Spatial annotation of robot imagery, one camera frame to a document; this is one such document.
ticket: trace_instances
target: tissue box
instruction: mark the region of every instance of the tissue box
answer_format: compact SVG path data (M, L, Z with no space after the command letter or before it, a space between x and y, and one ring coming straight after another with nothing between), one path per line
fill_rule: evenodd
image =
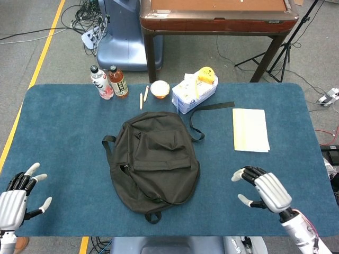
M183 114L186 114L216 92L217 76L213 84L198 80L197 85L195 85L197 77L198 72L185 74L184 80L172 88L172 103Z

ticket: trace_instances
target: backpack strap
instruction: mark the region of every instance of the backpack strap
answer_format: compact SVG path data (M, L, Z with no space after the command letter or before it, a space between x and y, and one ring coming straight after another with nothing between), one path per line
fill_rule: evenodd
M194 115L194 113L196 111L200 111L200 110L216 110L216 109L219 109L219 108L227 108L227 107L234 107L234 106L235 106L234 102L224 102L224 103L217 103L217 104L212 104L212 105L196 107L193 110L193 112L192 112L192 114L190 116L190 127L193 130L195 130L196 132L200 133L200 138L199 139L192 138L192 141L194 141L194 142L200 141L200 140L202 140L205 137L205 134L203 134L199 129L193 127L192 116Z
M105 147L105 150L106 150L106 156L107 156L107 161L109 163L109 165L111 166L111 164L113 163L113 154L112 154L112 151L111 151L111 148L110 148L110 145L108 142L115 142L116 138L115 136L105 136L103 138L103 140L101 141L102 145Z
M154 214L157 219L152 220L152 214ZM155 212L155 213L145 213L145 218L150 224L157 224L161 220L161 212Z

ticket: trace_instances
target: black bottle cap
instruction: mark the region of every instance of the black bottle cap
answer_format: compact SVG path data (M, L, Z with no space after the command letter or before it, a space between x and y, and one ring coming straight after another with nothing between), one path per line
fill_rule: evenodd
M116 71L117 71L117 67L116 67L115 65L112 65L112 66L110 67L110 71L111 71L111 72L116 72Z
M96 65L92 65L92 66L91 66L91 72L92 72L92 73L97 73L98 71L99 71L99 69L97 68Z

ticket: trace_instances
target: brown table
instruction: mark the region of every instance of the brown table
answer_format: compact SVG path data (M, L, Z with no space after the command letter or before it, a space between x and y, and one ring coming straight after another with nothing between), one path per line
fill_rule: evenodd
M268 36L272 42L251 82L258 82L299 15L293 0L141 0L149 82L156 78L156 35Z

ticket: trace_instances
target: yellow tape line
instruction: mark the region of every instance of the yellow tape line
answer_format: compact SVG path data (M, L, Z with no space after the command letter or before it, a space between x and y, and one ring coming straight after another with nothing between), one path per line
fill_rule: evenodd
M79 254L86 254L89 239L89 237L82 238Z
M65 4L65 0L61 0L60 1L60 4L59 4L59 7L57 9L57 12L55 14L55 17L54 17L54 20L53 20L53 23L52 23L52 26L51 26L51 30L49 31L48 33L48 37L46 39L46 42L44 44L44 47L42 49L42 52L41 52L41 55L40 55L40 58L39 58L39 61L38 61L38 64L35 68L35 71L33 73L33 77L30 81L30 84L28 86L28 89L30 89L32 86L35 85L35 82L37 81L38 79L38 75L39 75L39 72L40 72L40 69L42 67L42 64L43 64L43 61L46 57L46 54L47 54L47 51L48 51L48 48L51 44L51 40L52 40L52 35L54 34L54 29L56 26L57 26L57 23L58 23L58 20L60 18L60 15L61 15L61 11L63 10L63 6ZM21 108L22 108L22 104L20 106L20 109L16 115L16 118L15 118L15 121L13 123L13 126L12 126L12 129L11 129L11 132L10 132L10 135L8 136L8 139L6 141L6 144L5 144L5 147L4 147L4 150L3 152L1 153L1 157L0 157L0 173L2 172L2 169L4 167L4 164L5 164L5 160L7 158L7 155L8 155L8 152L10 150L10 147L11 147L11 144L12 144L12 141L13 141L13 138L14 138L14 134L15 134L15 131L16 131L16 128L17 128L17 124L19 122L19 118L20 118L20 114L21 114ZM83 237L82 240L81 240L81 247L80 247L80 251L79 251L79 254L86 254L87 252L87 245L88 245L88 240L89 240L89 237Z

